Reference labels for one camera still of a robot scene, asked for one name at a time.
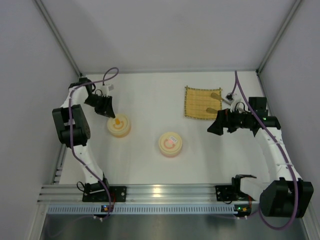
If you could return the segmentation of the orange lunch box bowl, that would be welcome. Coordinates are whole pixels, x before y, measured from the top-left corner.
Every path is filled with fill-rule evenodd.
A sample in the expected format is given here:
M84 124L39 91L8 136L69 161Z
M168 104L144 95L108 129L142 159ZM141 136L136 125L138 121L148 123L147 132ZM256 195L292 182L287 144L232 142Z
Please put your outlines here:
M112 136L116 138L124 138L130 133L131 125L128 124L122 128L116 128L113 125L107 125L107 129Z

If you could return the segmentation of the pink lunch box bowl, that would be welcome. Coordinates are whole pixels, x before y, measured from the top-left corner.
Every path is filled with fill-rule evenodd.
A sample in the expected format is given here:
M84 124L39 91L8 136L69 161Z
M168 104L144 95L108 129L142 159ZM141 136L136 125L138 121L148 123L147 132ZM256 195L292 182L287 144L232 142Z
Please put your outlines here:
M172 149L167 149L167 148L160 148L160 152L163 156L167 158L174 158L178 156L182 151L182 146L178 148L172 148Z

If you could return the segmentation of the metal serving tongs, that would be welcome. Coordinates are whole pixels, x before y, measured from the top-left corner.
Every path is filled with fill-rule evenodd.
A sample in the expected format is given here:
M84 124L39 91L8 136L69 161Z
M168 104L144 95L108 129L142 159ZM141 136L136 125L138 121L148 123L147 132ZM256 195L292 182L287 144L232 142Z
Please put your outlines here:
M221 97L219 94L212 92L210 94L210 97L213 99L213 106L216 107L220 107L222 105L222 103L225 103L227 105L231 105L231 103L229 101L227 101L226 99L224 99L223 97ZM212 107L207 107L206 108L206 112L209 114L217 114L218 113L218 109L212 108Z

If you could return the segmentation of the cream lid pink handle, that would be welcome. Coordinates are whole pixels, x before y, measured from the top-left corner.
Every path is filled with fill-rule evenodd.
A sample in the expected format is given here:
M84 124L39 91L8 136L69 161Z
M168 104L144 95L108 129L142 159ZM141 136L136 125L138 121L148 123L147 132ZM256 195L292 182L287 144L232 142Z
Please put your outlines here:
M183 146L181 136L176 132L165 132L158 139L159 149L174 149Z

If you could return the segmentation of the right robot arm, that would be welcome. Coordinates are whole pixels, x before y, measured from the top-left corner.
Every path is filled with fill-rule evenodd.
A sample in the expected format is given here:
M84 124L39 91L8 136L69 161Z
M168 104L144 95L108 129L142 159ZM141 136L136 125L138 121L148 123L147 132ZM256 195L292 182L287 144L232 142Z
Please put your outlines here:
M241 111L236 103L232 108L218 110L207 131L218 136L224 130L252 131L264 155L269 182L262 182L254 175L237 174L228 187L230 195L258 201L265 217L302 218L314 193L313 185L302 180L295 170L282 140L281 125L277 117L268 115L267 99L250 97L248 103L253 112Z

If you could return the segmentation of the cream lid orange handle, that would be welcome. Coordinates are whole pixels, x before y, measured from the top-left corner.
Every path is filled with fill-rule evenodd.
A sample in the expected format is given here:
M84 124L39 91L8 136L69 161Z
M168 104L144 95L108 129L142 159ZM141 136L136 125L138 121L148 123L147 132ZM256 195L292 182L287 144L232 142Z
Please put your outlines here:
M131 125L131 122L127 115L122 113L117 113L115 115L115 118L109 118L107 121L107 125L114 126L117 129L121 129L122 127L125 127L126 125Z

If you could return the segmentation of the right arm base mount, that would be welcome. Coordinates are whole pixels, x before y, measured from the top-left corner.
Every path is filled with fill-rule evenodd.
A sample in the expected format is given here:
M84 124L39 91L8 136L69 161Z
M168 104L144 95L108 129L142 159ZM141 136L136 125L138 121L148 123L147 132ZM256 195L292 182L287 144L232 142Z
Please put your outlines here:
M262 193L261 190L245 190L242 192L233 185L215 185L216 200L226 204L233 202L249 202L250 198L257 201Z

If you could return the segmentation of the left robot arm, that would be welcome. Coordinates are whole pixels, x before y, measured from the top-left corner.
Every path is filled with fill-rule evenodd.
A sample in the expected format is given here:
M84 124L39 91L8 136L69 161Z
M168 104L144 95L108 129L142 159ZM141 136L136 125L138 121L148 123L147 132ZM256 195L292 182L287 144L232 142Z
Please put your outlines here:
M100 88L100 94L95 93L96 86L87 77L72 83L68 88L68 96L64 103L52 110L52 117L59 141L71 149L74 158L82 166L85 175L84 194L95 191L109 192L109 183L104 172L98 166L89 146L91 129L82 105L93 108L97 115L116 117L112 100L106 89Z

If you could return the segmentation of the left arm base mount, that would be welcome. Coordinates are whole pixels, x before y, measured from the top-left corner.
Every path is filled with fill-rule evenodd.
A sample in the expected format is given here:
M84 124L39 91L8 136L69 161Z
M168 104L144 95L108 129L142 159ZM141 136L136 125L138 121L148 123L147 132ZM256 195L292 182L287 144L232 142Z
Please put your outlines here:
M102 185L86 184L82 201L85 203L106 203L106 202L126 202L127 187L124 185L110 185L108 187L109 196Z

